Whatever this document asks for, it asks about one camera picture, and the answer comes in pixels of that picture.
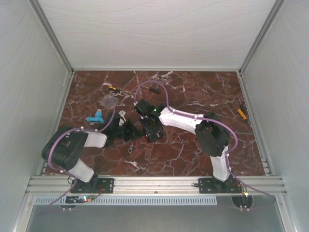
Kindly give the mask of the black fuse box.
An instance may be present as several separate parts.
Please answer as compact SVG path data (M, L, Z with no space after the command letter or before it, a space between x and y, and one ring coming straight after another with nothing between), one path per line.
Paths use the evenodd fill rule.
M145 137L146 141L148 143L153 143L158 140L161 140L164 135L163 135L163 129L157 129L157 130L146 130L145 131Z

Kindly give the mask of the clear plastic fuse box lid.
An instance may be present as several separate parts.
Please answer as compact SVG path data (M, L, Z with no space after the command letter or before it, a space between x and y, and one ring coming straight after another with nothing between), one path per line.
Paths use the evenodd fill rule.
M119 100L116 97L108 94L101 100L100 105L108 109L113 109L118 101Z

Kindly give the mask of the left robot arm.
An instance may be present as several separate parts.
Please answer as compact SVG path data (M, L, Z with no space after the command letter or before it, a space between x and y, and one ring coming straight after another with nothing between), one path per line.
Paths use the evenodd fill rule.
M95 171L81 160L83 149L105 148L115 139L133 142L143 136L131 120L119 113L110 113L104 123L94 124L93 129L76 130L70 125L62 125L42 150L42 158L50 167L82 181L82 187L88 192L98 189L99 180L95 177Z

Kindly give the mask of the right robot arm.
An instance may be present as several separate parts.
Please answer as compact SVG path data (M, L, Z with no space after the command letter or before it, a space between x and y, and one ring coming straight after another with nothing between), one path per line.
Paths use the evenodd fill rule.
M140 115L148 143L163 138L163 126L176 127L196 135L203 152L211 157L214 188L218 192L225 192L230 187L230 173L225 162L229 132L222 126L216 114L195 115L164 105L155 107L144 99L135 103L134 109Z

